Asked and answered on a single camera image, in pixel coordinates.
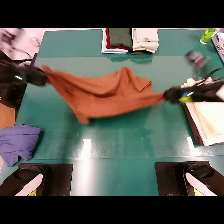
white floor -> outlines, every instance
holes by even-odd
[[[21,38],[16,43],[16,47],[18,49],[22,49],[28,52],[31,56],[39,51],[39,47],[35,42],[35,38],[37,38],[40,42],[43,39],[45,31],[59,31],[59,30],[89,30],[89,29],[102,29],[102,28],[24,28],[25,34],[21,36]],[[169,29],[189,29],[189,30],[198,30],[205,28],[169,28]],[[0,28],[0,33],[4,30],[9,31],[10,33],[14,33],[16,31],[15,28]],[[17,52],[14,55],[13,59],[24,59],[28,58],[28,56],[24,53]],[[3,160],[0,157],[0,174],[3,166]]]

table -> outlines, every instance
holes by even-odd
[[[211,57],[212,68],[223,66],[212,42],[200,44],[202,33],[160,30],[160,47],[148,56],[102,54],[100,30],[46,32],[35,65],[87,77],[129,66],[161,92],[192,76],[184,58],[189,50]],[[28,85],[17,117],[17,124],[21,123],[45,132],[27,162],[74,164],[71,195],[158,195],[157,161],[209,160],[224,174],[223,146],[193,145],[180,105],[162,103],[81,125],[52,86]],[[0,183],[15,169],[4,166]]]

green bottle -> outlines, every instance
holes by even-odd
[[[202,35],[200,42],[202,44],[207,44],[209,40],[212,39],[212,37],[219,32],[221,28],[207,28],[204,32],[204,34]]]

brown towel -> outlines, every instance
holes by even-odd
[[[162,93],[153,93],[150,80],[135,76],[128,67],[97,78],[40,68],[82,124],[88,124],[89,118],[111,117],[164,100]]]

stack of folded cloth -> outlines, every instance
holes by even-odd
[[[188,79],[183,86],[195,84]],[[209,146],[224,143],[224,103],[192,102],[184,104],[194,138],[199,145]]]
[[[103,28],[102,53],[126,54],[131,48],[131,28]]]
[[[157,28],[132,28],[133,52],[155,53],[159,47]]]

